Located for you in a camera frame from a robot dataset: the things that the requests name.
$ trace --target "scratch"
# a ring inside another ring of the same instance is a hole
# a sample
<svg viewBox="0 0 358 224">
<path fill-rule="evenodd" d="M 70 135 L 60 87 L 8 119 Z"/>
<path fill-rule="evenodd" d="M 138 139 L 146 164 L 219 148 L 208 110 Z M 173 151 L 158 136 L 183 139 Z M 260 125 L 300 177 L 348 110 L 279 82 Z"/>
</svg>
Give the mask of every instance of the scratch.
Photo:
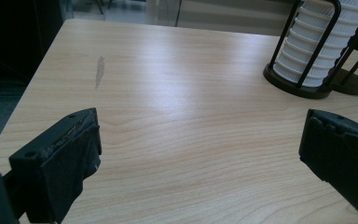
<svg viewBox="0 0 358 224">
<path fill-rule="evenodd" d="M 103 72 L 104 72 L 104 58 L 103 56 L 100 57 L 100 60 L 98 60 L 97 65 L 97 77 L 95 78 L 95 90 L 98 89 L 98 86 L 101 83 L 101 79 L 103 79 Z"/>
</svg>

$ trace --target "table surface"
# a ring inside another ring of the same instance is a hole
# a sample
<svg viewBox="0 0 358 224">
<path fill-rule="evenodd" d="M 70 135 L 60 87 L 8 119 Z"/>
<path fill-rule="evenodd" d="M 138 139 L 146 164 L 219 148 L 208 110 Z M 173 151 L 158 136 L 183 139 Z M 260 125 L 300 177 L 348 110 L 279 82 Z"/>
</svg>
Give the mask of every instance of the table surface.
<svg viewBox="0 0 358 224">
<path fill-rule="evenodd" d="M 102 164 L 63 223 L 358 223 L 298 158 L 308 109 L 358 122 L 358 97 L 309 100 L 269 84 L 277 42 L 67 21 L 0 136 L 0 172 L 57 120 L 96 107 Z"/>
</svg>

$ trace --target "black base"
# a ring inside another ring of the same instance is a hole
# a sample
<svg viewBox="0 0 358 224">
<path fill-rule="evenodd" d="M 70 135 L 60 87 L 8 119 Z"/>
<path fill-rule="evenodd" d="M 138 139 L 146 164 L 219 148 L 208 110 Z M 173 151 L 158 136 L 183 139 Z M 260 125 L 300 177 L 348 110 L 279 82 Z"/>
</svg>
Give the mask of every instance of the black base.
<svg viewBox="0 0 358 224">
<path fill-rule="evenodd" d="M 269 63 L 266 65 L 263 74 L 266 80 L 270 82 L 272 85 L 276 86 L 277 88 L 283 91 L 289 92 L 299 97 L 309 98 L 309 99 L 323 99 L 326 98 L 331 92 L 331 89 L 324 84 L 320 87 L 315 87 L 315 88 L 311 88 L 311 87 L 298 88 L 295 83 L 289 82 L 279 77 L 272 70 L 272 68 L 269 67 Z"/>
<path fill-rule="evenodd" d="M 337 76 L 345 77 L 348 73 L 349 72 L 347 70 L 340 69 L 338 71 Z M 340 81 L 339 82 L 333 81 L 330 84 L 330 87 L 333 89 L 333 91 L 339 91 L 349 95 L 358 95 L 358 76 L 352 74 L 345 84 L 341 84 Z"/>
</svg>

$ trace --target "stacked white cups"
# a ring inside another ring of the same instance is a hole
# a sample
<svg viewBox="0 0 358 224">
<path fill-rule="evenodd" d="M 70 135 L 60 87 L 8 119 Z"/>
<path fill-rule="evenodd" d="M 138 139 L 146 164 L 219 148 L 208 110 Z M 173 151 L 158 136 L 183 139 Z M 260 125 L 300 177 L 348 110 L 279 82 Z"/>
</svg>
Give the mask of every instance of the stacked white cups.
<svg viewBox="0 0 358 224">
<path fill-rule="evenodd" d="M 339 0 L 341 13 L 303 86 L 319 87 L 334 67 L 358 27 L 358 0 Z M 334 6 L 324 0 L 306 0 L 290 29 L 282 53 L 273 66 L 275 73 L 297 83 L 334 14 Z"/>
</svg>

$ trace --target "light wood tabletop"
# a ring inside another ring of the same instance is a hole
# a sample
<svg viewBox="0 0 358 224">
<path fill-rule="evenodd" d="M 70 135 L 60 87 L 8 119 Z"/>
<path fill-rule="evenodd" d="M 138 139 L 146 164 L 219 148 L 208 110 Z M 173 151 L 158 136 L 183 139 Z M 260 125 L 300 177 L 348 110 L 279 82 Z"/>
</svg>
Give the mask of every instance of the light wood tabletop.
<svg viewBox="0 0 358 224">
<path fill-rule="evenodd" d="M 269 84 L 278 38 L 66 21 L 0 136 L 0 172 L 56 121 L 96 107 L 102 164 L 63 223 L 358 223 L 298 156 L 309 108 L 358 122 L 358 97 Z"/>
</svg>

